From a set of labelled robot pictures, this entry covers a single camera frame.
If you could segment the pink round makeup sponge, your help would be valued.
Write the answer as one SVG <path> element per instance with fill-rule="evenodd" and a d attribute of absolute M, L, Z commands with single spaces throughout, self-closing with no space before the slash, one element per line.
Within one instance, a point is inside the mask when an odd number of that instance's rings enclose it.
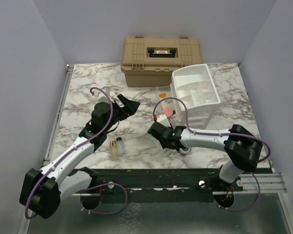
<path fill-rule="evenodd" d="M 167 118 L 171 118 L 173 116 L 173 109 L 170 107 L 166 107 L 163 109 L 163 114 L 165 114 Z"/>

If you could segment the black cap clear bottle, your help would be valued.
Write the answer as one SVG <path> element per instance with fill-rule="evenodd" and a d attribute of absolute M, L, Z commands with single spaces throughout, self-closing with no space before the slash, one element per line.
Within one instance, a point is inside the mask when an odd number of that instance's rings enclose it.
<path fill-rule="evenodd" d="M 117 137 L 116 143 L 117 143 L 119 155 L 123 156 L 125 154 L 125 146 L 124 146 L 123 139 L 121 137 Z"/>

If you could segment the gold cap lotion bottle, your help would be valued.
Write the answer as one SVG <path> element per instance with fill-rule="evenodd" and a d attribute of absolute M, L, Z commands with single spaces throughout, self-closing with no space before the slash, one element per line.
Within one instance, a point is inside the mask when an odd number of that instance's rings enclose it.
<path fill-rule="evenodd" d="M 109 143 L 110 158 L 112 161 L 119 159 L 119 150 L 116 141 L 110 141 Z"/>

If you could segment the white plastic drawer organizer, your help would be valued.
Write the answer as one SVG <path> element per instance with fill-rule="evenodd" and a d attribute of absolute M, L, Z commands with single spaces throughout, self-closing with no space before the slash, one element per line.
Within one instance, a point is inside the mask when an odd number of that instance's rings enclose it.
<path fill-rule="evenodd" d="M 182 67 L 172 72 L 171 93 L 180 124 L 188 119 L 189 126 L 206 129 L 221 104 L 218 92 L 206 64 Z"/>

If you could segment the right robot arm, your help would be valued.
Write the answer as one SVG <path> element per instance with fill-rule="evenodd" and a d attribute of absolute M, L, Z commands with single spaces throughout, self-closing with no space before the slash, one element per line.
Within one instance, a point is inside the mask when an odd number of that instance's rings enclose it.
<path fill-rule="evenodd" d="M 228 189 L 243 172 L 256 171 L 263 148 L 259 138 L 238 124 L 224 130 L 199 131 L 185 126 L 167 127 L 154 122 L 147 133 L 158 140 L 163 149 L 180 151 L 206 148 L 227 153 L 230 161 L 221 166 L 214 179 L 215 187 L 221 191 Z"/>

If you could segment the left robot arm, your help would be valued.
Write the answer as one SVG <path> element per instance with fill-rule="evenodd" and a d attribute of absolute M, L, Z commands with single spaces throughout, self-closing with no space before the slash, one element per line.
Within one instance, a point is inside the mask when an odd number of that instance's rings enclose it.
<path fill-rule="evenodd" d="M 95 104 L 90 121 L 81 130 L 73 144 L 58 158 L 39 170 L 30 169 L 23 181 L 19 202 L 25 206 L 25 217 L 36 215 L 50 218 L 60 203 L 74 193 L 93 192 L 98 180 L 83 169 L 71 175 L 74 168 L 93 154 L 107 139 L 110 128 L 134 115 L 140 103 L 118 95 L 123 106 L 110 99 Z"/>

